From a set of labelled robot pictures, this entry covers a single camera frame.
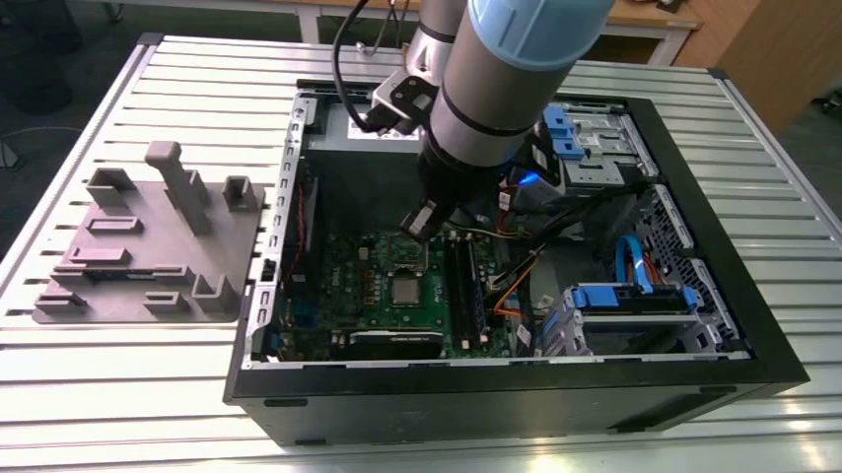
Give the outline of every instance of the green circuit board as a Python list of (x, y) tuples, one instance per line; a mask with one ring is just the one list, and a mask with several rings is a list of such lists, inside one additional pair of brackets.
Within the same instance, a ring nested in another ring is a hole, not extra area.
[[(445, 281), (445, 238), (422, 245), (403, 234), (330, 235), (317, 329), (414, 329), (445, 336), (446, 358), (507, 356), (510, 337), (491, 329), (483, 348), (454, 347)], [(494, 274), (491, 241), (474, 240), (481, 274)]]

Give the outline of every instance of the aluminum table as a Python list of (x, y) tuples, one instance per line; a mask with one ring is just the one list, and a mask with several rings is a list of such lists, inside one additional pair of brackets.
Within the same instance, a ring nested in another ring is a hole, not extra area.
[[(813, 379), (780, 396), (657, 434), (281, 448), (222, 402), (233, 323), (38, 325), (34, 300), (91, 202), (94, 169), (160, 179), (146, 143), (172, 140), (206, 182), (237, 173), (273, 185), (297, 80), (331, 77), (326, 45), (146, 39), (0, 264), (0, 467), (842, 469), (842, 226), (733, 85), (705, 70), (582, 62), (562, 91), (656, 102)], [(381, 80), (401, 54), (347, 49), (342, 61), (349, 81)]]

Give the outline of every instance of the wooden desk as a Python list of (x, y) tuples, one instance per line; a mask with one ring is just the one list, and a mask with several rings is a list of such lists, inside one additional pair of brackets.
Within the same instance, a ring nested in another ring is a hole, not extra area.
[[(302, 41), (319, 43), (319, 16), (343, 17), (351, 11), (357, 0), (269, 0), (275, 4), (290, 4), (297, 7), (297, 15), (302, 25)], [(399, 8), (403, 8), (403, 0), (398, 0)], [(411, 21), (418, 20), (418, 10), (422, 0), (410, 0)], [(387, 0), (373, 0), (361, 12), (363, 18), (383, 18), (389, 8)], [(612, 36), (646, 37), (658, 40), (650, 65), (669, 66), (682, 50), (685, 41), (693, 30), (702, 26), (702, 21), (694, 11), (684, 7), (673, 14), (660, 10), (652, 3), (640, 3), (633, 0), (617, 0), (609, 14), (609, 23), (604, 34)]]
[[(357, 0), (76, 0), (92, 1), (110, 5), (127, 3), (138, 5), (159, 5), (170, 7), (194, 7), (218, 10), (242, 10), (253, 12), (289, 13), (299, 17), (302, 27), (302, 42), (321, 43), (319, 23), (322, 16), (345, 17), (351, 11)], [(403, 8), (405, 0), (398, 0)], [(419, 19), (422, 0), (410, 0), (407, 20)], [(373, 0), (361, 12), (361, 18), (383, 19), (387, 0)], [(633, 0), (617, 0), (609, 15), (609, 24), (604, 34), (657, 40), (657, 46), (649, 57), (650, 65), (669, 66), (682, 50), (685, 41), (693, 30), (702, 26), (702, 21), (694, 11), (686, 6), (677, 14), (656, 8), (652, 3), (637, 3)]]

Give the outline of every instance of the blue plastic latch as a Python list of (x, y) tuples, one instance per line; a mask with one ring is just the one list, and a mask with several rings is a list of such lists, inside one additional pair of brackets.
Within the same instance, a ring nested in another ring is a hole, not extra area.
[(591, 307), (618, 307), (620, 301), (612, 286), (586, 286), (581, 288), (589, 296), (589, 306)]
[(573, 139), (554, 138), (553, 150), (562, 160), (581, 161), (585, 158), (585, 150)]
[(577, 126), (570, 120), (561, 106), (551, 105), (543, 110), (543, 120), (553, 137), (553, 149), (562, 160), (579, 161), (585, 158), (585, 150), (577, 143), (574, 136)]
[(697, 291), (694, 291), (692, 288), (685, 286), (684, 293), (685, 293), (685, 301), (688, 301), (688, 306), (690, 310), (697, 310), (697, 307), (700, 307), (700, 301), (697, 300)]
[(570, 122), (562, 107), (549, 106), (543, 110), (543, 120), (547, 122), (547, 129), (553, 138), (573, 138), (574, 124)]
[(574, 296), (574, 306), (577, 308), (582, 308), (582, 307), (587, 307), (589, 306), (589, 298), (585, 294), (585, 291), (582, 289), (574, 289), (573, 290), (573, 296)]

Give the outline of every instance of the gray plastic base plate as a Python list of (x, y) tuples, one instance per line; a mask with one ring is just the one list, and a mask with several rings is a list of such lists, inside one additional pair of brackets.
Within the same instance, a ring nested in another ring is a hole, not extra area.
[[(87, 263), (86, 270), (95, 266), (94, 278), (78, 277), (74, 281), (64, 276), (59, 277), (62, 284), (50, 281), (40, 302), (51, 304), (51, 299), (56, 299), (59, 308), (51, 308), (50, 313), (36, 309), (38, 323), (226, 322), (237, 319), (261, 218), (263, 186), (253, 185), (257, 209), (233, 212), (223, 195), (225, 185), (206, 184), (205, 211), (213, 231), (202, 236), (193, 234), (175, 210), (164, 194), (164, 183), (135, 182), (135, 186), (138, 189), (120, 192), (126, 207), (107, 207), (104, 211), (96, 204), (91, 205), (56, 273), (62, 268), (67, 271), (64, 265), (72, 269), (71, 258), (78, 262), (80, 255), (96, 259), (103, 254), (108, 257), (110, 249), (111, 253), (120, 253), (124, 248), (130, 256), (122, 262)], [(132, 217), (140, 220), (140, 229)], [(190, 268), (190, 281), (162, 282), (150, 274), (154, 268), (178, 266)], [(195, 281), (205, 277), (207, 286), (198, 286), (209, 293), (217, 289), (223, 275), (235, 294), (226, 288), (222, 298), (198, 302), (193, 296)], [(68, 293), (72, 293), (72, 301), (83, 303), (66, 305), (63, 309), (60, 304), (67, 303)]]

